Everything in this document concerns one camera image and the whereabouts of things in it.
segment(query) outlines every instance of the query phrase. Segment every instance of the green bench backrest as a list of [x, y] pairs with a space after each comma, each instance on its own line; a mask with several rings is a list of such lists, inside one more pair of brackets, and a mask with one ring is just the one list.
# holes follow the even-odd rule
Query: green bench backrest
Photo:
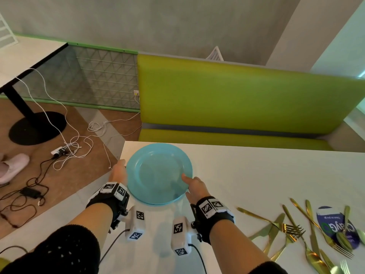
[[141, 118], [155, 124], [327, 134], [365, 80], [138, 55]]

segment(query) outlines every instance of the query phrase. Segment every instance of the black sleeve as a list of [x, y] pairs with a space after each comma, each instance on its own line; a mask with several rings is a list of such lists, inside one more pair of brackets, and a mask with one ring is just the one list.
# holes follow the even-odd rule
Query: black sleeve
[[33, 252], [8, 264], [1, 274], [97, 274], [100, 248], [96, 237], [87, 228], [67, 225], [59, 228]]
[[288, 274], [275, 262], [264, 262], [252, 270], [249, 274]]

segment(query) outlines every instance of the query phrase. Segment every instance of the pink slipper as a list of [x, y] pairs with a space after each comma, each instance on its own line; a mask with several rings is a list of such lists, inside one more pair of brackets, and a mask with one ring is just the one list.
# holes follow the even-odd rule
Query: pink slipper
[[9, 166], [8, 171], [5, 173], [4, 176], [0, 178], [0, 184], [6, 184], [10, 182], [16, 174], [18, 174], [21, 170], [25, 168], [25, 166], [29, 163], [29, 156], [26, 154], [17, 154], [16, 156], [12, 157], [10, 160], [3, 161]]

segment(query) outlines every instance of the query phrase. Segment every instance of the black table leg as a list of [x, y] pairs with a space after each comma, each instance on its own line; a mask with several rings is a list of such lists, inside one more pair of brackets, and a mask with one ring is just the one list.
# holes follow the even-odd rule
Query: black table leg
[[22, 97], [16, 92], [12, 86], [4, 86], [2, 88], [4, 94], [16, 106], [16, 108], [24, 115], [25, 118], [16, 122], [9, 131], [9, 138], [12, 142], [20, 145], [35, 145], [46, 142], [59, 135], [66, 127], [66, 119], [63, 114], [47, 111], [34, 113], [25, 103]]

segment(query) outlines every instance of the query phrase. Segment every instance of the white cable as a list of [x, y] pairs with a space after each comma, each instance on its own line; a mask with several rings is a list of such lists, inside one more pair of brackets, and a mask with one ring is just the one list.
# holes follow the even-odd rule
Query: white cable
[[[62, 137], [62, 139], [63, 139], [63, 142], [65, 143], [65, 147], [66, 148], [68, 148], [68, 150], [69, 150], [69, 152], [71, 153], [70, 155], [68, 155], [64, 160], [58, 160], [58, 161], [56, 161], [56, 162], [54, 162], [53, 163], [53, 168], [55, 169], [55, 170], [60, 170], [60, 169], [62, 169], [62, 167], [63, 167], [63, 165], [66, 163], [66, 161], [67, 160], [69, 160], [69, 159], [71, 159], [71, 158], [73, 158], [73, 157], [76, 157], [76, 158], [83, 158], [83, 157], [85, 157], [86, 155], [88, 155], [90, 152], [91, 152], [91, 149], [94, 147], [94, 141], [90, 138], [90, 137], [102, 137], [104, 134], [105, 134], [105, 132], [106, 132], [106, 130], [107, 130], [107, 126], [106, 126], [106, 124], [108, 124], [108, 123], [111, 123], [111, 122], [114, 122], [114, 121], [119, 121], [119, 120], [121, 120], [121, 121], [128, 121], [128, 120], [131, 120], [132, 118], [134, 118], [135, 116], [137, 116], [138, 114], [139, 114], [139, 112], [138, 113], [136, 113], [135, 115], [133, 115], [131, 118], [129, 118], [129, 119], [117, 119], [117, 120], [112, 120], [112, 121], [104, 121], [103, 122], [103, 124], [102, 125], [100, 125], [99, 123], [96, 123], [96, 122], [90, 122], [89, 123], [89, 125], [88, 125], [88, 131], [90, 131], [90, 132], [96, 132], [96, 131], [99, 131], [100, 129], [102, 129], [102, 127], [104, 127], [104, 130], [103, 130], [103, 132], [102, 132], [102, 134], [100, 135], [100, 136], [97, 136], [97, 135], [89, 135], [89, 136], [87, 136], [87, 137], [85, 137], [85, 136], [82, 136], [82, 135], [80, 135], [80, 133], [79, 133], [79, 131], [77, 130], [77, 129], [75, 129], [68, 121], [67, 121], [67, 118], [66, 118], [66, 115], [67, 115], [67, 113], [68, 113], [68, 110], [67, 110], [67, 108], [66, 108], [66, 106], [64, 106], [61, 102], [59, 102], [59, 101], [57, 101], [56, 99], [54, 99], [54, 98], [52, 98], [49, 94], [48, 94], [48, 92], [47, 92], [47, 87], [46, 87], [46, 81], [45, 81], [45, 79], [44, 79], [44, 77], [43, 77], [43, 75], [37, 70], [37, 69], [35, 69], [35, 68], [29, 68], [29, 69], [31, 69], [31, 70], [35, 70], [35, 71], [37, 71], [38, 73], [39, 73], [39, 75], [42, 77], [42, 79], [43, 79], [43, 86], [44, 86], [44, 91], [46, 92], [46, 94], [47, 94], [47, 96], [50, 98], [50, 99], [52, 99], [53, 101], [55, 101], [55, 102], [57, 102], [57, 103], [59, 103], [60, 105], [62, 105], [64, 108], [65, 108], [65, 110], [66, 110], [66, 114], [65, 114], [65, 120], [66, 120], [66, 123], [72, 128], [72, 129], [74, 129], [76, 132], [77, 132], [77, 135], [76, 136], [74, 136], [74, 137], [72, 137], [71, 138], [71, 140], [70, 140], [70, 142], [69, 143], [67, 143], [66, 142], [66, 139], [64, 138], [64, 136], [63, 136], [63, 134], [62, 134], [62, 132], [55, 126], [55, 125], [53, 125], [52, 124], [52, 122], [50, 121], [50, 119], [48, 118], [48, 115], [46, 114], [46, 111], [42, 108], [42, 106], [40, 105], [40, 104], [38, 104], [35, 100], [34, 100], [34, 98], [33, 98], [33, 96], [31, 95], [31, 93], [30, 93], [30, 89], [29, 89], [29, 87], [28, 87], [28, 85], [25, 83], [25, 82], [23, 82], [21, 79], [19, 79], [19, 78], [17, 78], [17, 77], [15, 77], [16, 79], [18, 79], [19, 81], [21, 81], [24, 85], [25, 85], [25, 87], [27, 88], [27, 90], [28, 90], [28, 94], [29, 94], [29, 96], [30, 96], [30, 98], [41, 108], [41, 110], [43, 110], [43, 112], [44, 112], [44, 114], [46, 115], [46, 118], [47, 118], [47, 120], [48, 120], [48, 122], [54, 127], [54, 128], [56, 128], [57, 130], [58, 130], [58, 132], [60, 133], [60, 135], [61, 135], [61, 137]], [[127, 135], [123, 135], [123, 134], [116, 134], [116, 135], [114, 135], [114, 136], [112, 136], [112, 137], [115, 137], [115, 136], [118, 136], [118, 135], [121, 135], [121, 136], [128, 136], [128, 135], [131, 135], [131, 134], [133, 134], [134, 132], [136, 132], [139, 128], [141, 128], [142, 127], [142, 125], [140, 126], [140, 127], [138, 127], [136, 130], [134, 130], [132, 133], [130, 133], [130, 134], [127, 134]], [[76, 152], [81, 148], [81, 146], [79, 145], [79, 143], [77, 143], [77, 141], [78, 141], [78, 139], [80, 138], [80, 137], [83, 137], [84, 138], [84, 143], [86, 143], [89, 147], [90, 147], [90, 149], [89, 149], [89, 151], [86, 153], [86, 154], [83, 154], [83, 155], [81, 155], [81, 156], [76, 156], [75, 154], [76, 154]], [[111, 168], [111, 161], [110, 161], [110, 159], [109, 159], [109, 156], [108, 156], [108, 152], [107, 152], [107, 150], [106, 150], [106, 144], [104, 143], [103, 144], [103, 146], [104, 146], [104, 150], [105, 150], [105, 153], [107, 154], [107, 158], [108, 158], [108, 161], [109, 161], [109, 168]], [[59, 168], [56, 168], [55, 167], [55, 164], [56, 163], [58, 163], [58, 162], [62, 162], [62, 164], [61, 164], [61, 167], [59, 167]]]

